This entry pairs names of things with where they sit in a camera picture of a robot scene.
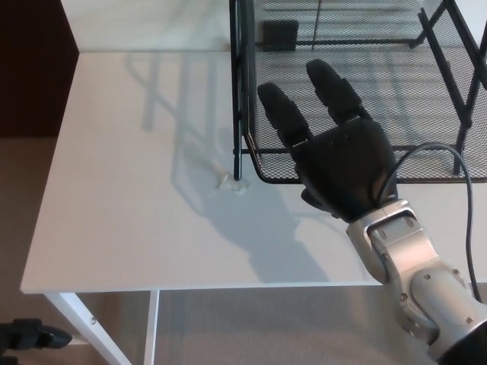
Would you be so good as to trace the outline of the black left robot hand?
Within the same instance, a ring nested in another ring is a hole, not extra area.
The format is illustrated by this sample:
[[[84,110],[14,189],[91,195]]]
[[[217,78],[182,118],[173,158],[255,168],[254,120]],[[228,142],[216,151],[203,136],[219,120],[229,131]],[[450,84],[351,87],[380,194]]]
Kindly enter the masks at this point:
[[[1,324],[1,355],[7,350],[60,349],[72,342],[72,335],[44,325],[40,319],[14,319]]]

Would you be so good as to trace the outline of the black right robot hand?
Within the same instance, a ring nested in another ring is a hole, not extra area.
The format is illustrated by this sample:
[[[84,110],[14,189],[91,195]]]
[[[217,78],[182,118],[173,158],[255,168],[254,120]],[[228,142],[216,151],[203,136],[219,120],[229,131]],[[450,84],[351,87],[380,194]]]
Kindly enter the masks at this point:
[[[313,134],[296,103],[272,82],[257,94],[294,161],[302,199],[350,223],[397,198],[393,148],[346,78],[321,59],[306,69],[333,128]]]

